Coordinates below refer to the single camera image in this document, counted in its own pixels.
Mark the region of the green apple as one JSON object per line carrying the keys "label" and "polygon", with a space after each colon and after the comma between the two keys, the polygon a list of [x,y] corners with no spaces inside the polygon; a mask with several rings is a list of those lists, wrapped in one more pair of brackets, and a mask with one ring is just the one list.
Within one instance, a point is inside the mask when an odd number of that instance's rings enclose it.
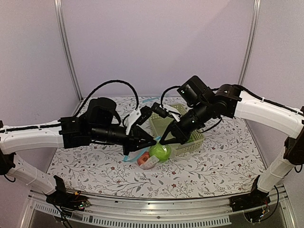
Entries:
{"label": "green apple", "polygon": [[149,156],[155,156],[159,159],[159,162],[165,162],[171,156],[171,147],[169,145],[157,143],[149,149]]}

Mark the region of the light green perforated plastic basket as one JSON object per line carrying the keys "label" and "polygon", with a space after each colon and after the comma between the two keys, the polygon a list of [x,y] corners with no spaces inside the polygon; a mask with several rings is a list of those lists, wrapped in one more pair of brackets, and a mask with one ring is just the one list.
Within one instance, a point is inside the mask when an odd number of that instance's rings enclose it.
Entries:
{"label": "light green perforated plastic basket", "polygon": [[[171,104],[171,107],[177,109],[181,115],[186,114],[187,108],[181,103]],[[162,136],[167,126],[173,121],[170,117],[162,118],[156,113],[153,113],[149,118],[149,124],[154,137]],[[191,152],[201,147],[205,137],[202,133],[192,132],[189,140],[185,144],[175,143],[169,144],[172,151],[177,154]]]}

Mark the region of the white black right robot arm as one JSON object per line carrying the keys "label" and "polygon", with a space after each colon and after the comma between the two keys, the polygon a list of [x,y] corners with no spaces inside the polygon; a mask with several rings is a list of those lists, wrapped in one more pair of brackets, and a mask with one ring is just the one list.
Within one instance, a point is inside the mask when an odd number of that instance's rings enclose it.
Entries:
{"label": "white black right robot arm", "polygon": [[258,175],[248,194],[229,199],[233,211],[262,206],[269,202],[270,190],[295,166],[304,163],[304,110],[264,99],[241,85],[221,85],[217,91],[192,76],[177,89],[190,110],[172,121],[160,144],[184,144],[190,134],[211,118],[229,117],[254,121],[287,135],[284,148],[270,166]]}

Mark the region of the red apple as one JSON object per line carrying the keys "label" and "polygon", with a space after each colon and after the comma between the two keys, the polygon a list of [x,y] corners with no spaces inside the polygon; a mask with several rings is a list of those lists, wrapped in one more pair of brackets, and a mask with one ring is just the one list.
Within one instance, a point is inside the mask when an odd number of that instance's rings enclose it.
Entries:
{"label": "red apple", "polygon": [[137,160],[137,164],[141,166],[142,164],[146,163],[147,160],[149,159],[149,154],[144,153],[142,156],[140,156]]}

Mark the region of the clear blue zip top bag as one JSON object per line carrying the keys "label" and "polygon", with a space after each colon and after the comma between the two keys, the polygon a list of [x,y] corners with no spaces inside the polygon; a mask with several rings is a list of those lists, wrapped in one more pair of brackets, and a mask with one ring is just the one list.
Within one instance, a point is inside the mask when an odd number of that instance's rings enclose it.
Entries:
{"label": "clear blue zip top bag", "polygon": [[171,145],[161,145],[160,139],[160,136],[156,137],[156,145],[136,151],[135,155],[124,156],[123,162],[135,163],[141,169],[149,170],[158,163],[174,158],[177,154],[175,148]]}

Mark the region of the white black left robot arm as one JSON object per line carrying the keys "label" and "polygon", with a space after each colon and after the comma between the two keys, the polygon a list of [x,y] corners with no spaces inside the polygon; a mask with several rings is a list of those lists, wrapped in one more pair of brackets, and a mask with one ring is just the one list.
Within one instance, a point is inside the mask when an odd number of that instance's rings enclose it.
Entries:
{"label": "white black left robot arm", "polygon": [[140,125],[152,114],[149,107],[135,109],[121,125],[116,102],[100,97],[90,100],[82,115],[63,117],[40,125],[0,126],[0,173],[16,178],[39,190],[47,203],[67,209],[84,210],[90,206],[79,191],[68,193],[59,176],[51,176],[25,162],[17,153],[40,148],[77,148],[92,143],[120,145],[124,155],[156,144]]}

